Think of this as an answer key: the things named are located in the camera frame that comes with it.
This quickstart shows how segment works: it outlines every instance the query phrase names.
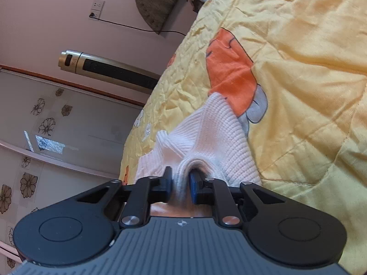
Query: ribbed knit fabric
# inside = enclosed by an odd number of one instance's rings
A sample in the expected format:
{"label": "ribbed knit fabric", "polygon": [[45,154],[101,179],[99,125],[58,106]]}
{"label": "ribbed knit fabric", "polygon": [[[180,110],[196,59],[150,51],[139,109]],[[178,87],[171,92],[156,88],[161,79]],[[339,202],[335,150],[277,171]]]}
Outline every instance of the ribbed knit fabric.
{"label": "ribbed knit fabric", "polygon": [[163,215],[170,215],[167,210],[182,210],[185,216],[205,215],[190,205],[188,172],[193,168],[224,180],[229,186],[238,187],[242,181],[261,185],[240,122],[219,93],[213,93],[203,107],[170,134],[165,130],[157,133],[154,149],[139,159],[135,181],[163,175],[166,166],[172,167],[173,191],[169,206],[157,206],[157,214],[161,210]]}

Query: black power cord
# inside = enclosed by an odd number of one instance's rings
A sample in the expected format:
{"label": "black power cord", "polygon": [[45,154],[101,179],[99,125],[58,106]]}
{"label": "black power cord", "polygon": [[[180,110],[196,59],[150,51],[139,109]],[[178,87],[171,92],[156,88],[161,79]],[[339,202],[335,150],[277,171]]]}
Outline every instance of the black power cord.
{"label": "black power cord", "polygon": [[102,19],[96,18],[96,17],[94,17],[94,16],[95,16],[95,14],[94,14],[93,12],[91,12],[91,14],[89,15],[89,17],[90,17],[91,19],[100,20],[101,22],[106,22],[106,23],[110,23],[110,24],[114,24],[114,25],[119,25],[119,26],[123,26],[123,27],[131,28],[131,29],[135,29],[135,30],[144,31],[144,32],[165,32],[165,33],[171,32],[171,33],[178,33],[178,34],[181,34],[181,35],[183,35],[183,36],[186,36],[184,33],[181,33],[181,32],[179,32],[179,31],[154,31],[154,30],[144,30],[144,29],[135,28],[135,27],[128,26],[128,25],[123,25],[123,24],[118,24],[118,23],[110,22],[110,21],[108,21],[108,20],[102,20]]}

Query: silver screw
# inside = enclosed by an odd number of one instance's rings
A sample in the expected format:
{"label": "silver screw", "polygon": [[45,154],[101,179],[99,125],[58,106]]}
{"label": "silver screw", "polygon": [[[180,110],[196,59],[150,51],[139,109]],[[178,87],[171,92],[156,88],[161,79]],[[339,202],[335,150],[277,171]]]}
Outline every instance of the silver screw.
{"label": "silver screw", "polygon": [[121,221],[127,226],[134,226],[139,223],[140,219],[136,216],[126,216],[122,218]]}
{"label": "silver screw", "polygon": [[240,223],[241,220],[236,216],[226,216],[226,217],[223,217],[222,221],[224,224],[227,224],[229,226],[234,226]]}

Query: yellow bedspread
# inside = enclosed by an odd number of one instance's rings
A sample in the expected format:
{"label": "yellow bedspread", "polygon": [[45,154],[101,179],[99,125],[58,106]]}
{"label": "yellow bedspread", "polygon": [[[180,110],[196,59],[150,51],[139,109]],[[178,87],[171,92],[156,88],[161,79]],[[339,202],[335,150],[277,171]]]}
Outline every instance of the yellow bedspread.
{"label": "yellow bedspread", "polygon": [[240,103],[263,185],[342,221],[340,264],[363,274],[367,0],[208,0],[170,64],[126,141],[121,178],[133,182],[157,131],[222,92]]}

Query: brown baseboard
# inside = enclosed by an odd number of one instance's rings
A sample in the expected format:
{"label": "brown baseboard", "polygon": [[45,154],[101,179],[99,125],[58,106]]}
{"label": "brown baseboard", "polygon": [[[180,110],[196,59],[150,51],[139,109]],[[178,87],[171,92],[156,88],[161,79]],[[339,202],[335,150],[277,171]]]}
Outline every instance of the brown baseboard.
{"label": "brown baseboard", "polygon": [[5,65],[2,65],[2,64],[0,64],[0,68],[10,70],[10,71],[14,71],[14,72],[18,72],[18,73],[23,73],[23,74],[26,74],[26,75],[30,75],[32,77],[42,78],[43,80],[50,80],[54,83],[60,83],[62,85],[66,85],[66,86],[69,86],[69,87],[78,88],[78,89],[81,89],[81,90],[84,90],[84,91],[92,92],[92,93],[95,93],[95,94],[99,94],[99,95],[103,95],[103,96],[110,97],[110,98],[113,98],[113,99],[117,99],[117,100],[120,100],[120,101],[124,101],[124,102],[127,102],[127,103],[131,103],[133,105],[144,106],[144,103],[141,103],[139,101],[135,101],[135,100],[131,100],[131,99],[121,97],[121,96],[118,96],[118,95],[103,92],[103,91],[100,91],[100,90],[97,90],[97,89],[93,89],[93,88],[90,88],[90,87],[79,85],[77,83],[68,82],[66,80],[60,80],[58,78],[49,77],[49,76],[44,75],[44,74],[39,74],[39,73],[36,73],[36,72],[32,72],[32,71],[28,71],[28,70],[24,70],[24,69],[19,69],[19,68],[15,68],[15,67],[5,66]]}

